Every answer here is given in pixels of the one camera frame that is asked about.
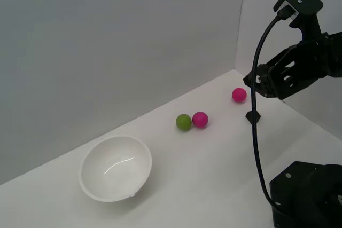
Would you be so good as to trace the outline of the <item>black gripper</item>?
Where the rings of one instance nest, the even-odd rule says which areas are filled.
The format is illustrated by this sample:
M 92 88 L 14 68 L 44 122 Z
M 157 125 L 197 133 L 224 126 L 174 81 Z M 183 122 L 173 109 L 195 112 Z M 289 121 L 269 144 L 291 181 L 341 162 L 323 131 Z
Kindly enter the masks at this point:
M 341 78 L 341 32 L 302 40 L 256 69 L 258 93 L 284 100 L 330 76 Z

